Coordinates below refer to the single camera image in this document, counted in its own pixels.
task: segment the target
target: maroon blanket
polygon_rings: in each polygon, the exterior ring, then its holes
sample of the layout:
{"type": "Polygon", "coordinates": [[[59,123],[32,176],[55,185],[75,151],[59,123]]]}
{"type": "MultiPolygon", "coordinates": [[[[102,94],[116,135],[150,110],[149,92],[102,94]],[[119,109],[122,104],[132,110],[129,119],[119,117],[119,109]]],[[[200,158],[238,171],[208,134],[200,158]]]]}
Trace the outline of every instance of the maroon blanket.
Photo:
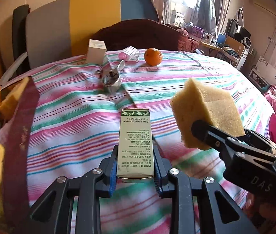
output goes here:
{"type": "Polygon", "coordinates": [[[137,49],[157,48],[193,53],[198,43],[189,40],[177,30],[149,19],[121,21],[95,33],[91,39],[105,42],[107,51],[122,50],[128,46],[137,49]]]}

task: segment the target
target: purple box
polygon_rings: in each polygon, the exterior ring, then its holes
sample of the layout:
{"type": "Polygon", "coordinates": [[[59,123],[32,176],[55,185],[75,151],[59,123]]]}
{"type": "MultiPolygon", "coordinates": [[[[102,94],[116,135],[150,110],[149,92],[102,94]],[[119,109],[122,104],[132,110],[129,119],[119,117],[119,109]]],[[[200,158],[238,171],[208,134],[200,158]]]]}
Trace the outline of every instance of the purple box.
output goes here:
{"type": "Polygon", "coordinates": [[[201,39],[202,36],[203,36],[203,32],[204,32],[204,30],[202,28],[197,27],[197,26],[193,26],[190,29],[189,33],[201,39]]]}

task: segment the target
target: white mug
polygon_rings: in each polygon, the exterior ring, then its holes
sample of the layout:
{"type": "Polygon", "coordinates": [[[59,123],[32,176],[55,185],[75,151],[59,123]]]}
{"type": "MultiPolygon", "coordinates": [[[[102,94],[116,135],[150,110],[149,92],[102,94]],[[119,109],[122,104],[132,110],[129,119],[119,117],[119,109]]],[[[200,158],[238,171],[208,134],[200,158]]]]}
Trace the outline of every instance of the white mug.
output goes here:
{"type": "Polygon", "coordinates": [[[205,32],[205,33],[203,33],[203,38],[204,38],[205,41],[207,41],[208,43],[211,43],[211,42],[212,42],[212,39],[213,39],[213,35],[205,32]]]}

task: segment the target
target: bed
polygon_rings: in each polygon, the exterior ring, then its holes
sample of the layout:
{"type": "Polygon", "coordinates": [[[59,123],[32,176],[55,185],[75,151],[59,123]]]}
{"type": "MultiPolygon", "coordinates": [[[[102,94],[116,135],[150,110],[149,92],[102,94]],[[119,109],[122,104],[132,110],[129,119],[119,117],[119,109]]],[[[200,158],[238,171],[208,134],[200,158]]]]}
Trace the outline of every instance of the bed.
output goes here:
{"type": "MultiPolygon", "coordinates": [[[[224,61],[162,51],[162,63],[151,67],[144,62],[145,50],[140,51],[139,62],[126,63],[122,86],[112,95],[104,91],[100,80],[102,70],[118,64],[118,51],[107,52],[108,61],[103,67],[86,64],[85,56],[76,56],[23,75],[31,75],[32,81],[14,118],[6,125],[9,135],[4,142],[4,209],[6,216],[13,216],[10,221],[17,222],[20,213],[26,212],[26,207],[58,176],[82,176],[109,157],[118,144],[120,112],[124,108],[150,109],[152,134],[161,155],[189,176],[214,177],[240,207],[244,205],[247,192],[222,177],[225,166],[216,150],[184,147],[169,100],[189,77],[228,90],[243,125],[269,138],[273,109],[268,101],[224,61]],[[15,147],[20,148],[17,153],[13,153],[15,147]],[[18,193],[9,192],[5,189],[8,186],[18,193]]],[[[72,233],[76,207],[75,203],[72,233]]],[[[170,210],[171,200],[160,199],[153,182],[118,183],[111,199],[100,200],[102,233],[169,233],[170,210]]],[[[196,231],[200,231],[198,222],[196,231]]]]}

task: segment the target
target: blue kettle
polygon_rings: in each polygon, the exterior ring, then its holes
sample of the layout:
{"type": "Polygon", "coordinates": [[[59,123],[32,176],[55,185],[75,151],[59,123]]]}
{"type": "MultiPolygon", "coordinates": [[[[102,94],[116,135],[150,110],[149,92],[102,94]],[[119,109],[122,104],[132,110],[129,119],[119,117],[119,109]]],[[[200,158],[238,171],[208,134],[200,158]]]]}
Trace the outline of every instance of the blue kettle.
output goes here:
{"type": "Polygon", "coordinates": [[[226,33],[223,30],[220,30],[218,33],[216,44],[217,43],[225,44],[226,39],[227,39],[226,33]]]}

